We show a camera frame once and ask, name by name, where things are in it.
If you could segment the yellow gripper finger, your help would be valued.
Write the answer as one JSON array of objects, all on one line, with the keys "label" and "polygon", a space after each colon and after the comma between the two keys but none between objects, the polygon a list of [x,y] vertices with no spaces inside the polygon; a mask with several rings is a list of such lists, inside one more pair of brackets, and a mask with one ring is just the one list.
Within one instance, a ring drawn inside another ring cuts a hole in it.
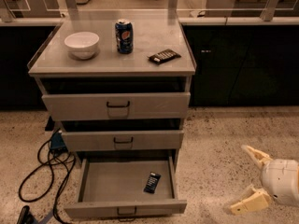
[{"label": "yellow gripper finger", "polygon": [[262,169],[268,162],[273,160],[267,153],[254,147],[244,145],[242,149],[250,156],[259,169]]},{"label": "yellow gripper finger", "polygon": [[230,205],[229,210],[233,215],[243,215],[249,212],[261,211],[267,208],[272,199],[264,189],[256,189],[252,185],[248,186],[241,198]]}]

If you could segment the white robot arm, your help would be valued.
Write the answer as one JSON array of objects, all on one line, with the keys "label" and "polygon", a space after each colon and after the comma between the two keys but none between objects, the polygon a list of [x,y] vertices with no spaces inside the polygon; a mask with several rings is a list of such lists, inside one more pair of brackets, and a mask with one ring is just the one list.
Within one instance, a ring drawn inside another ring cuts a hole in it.
[{"label": "white robot arm", "polygon": [[261,171],[261,189],[249,185],[238,201],[231,204],[233,215],[261,211],[271,202],[299,206],[299,163],[296,160],[272,159],[267,153],[251,146],[242,149]]}]

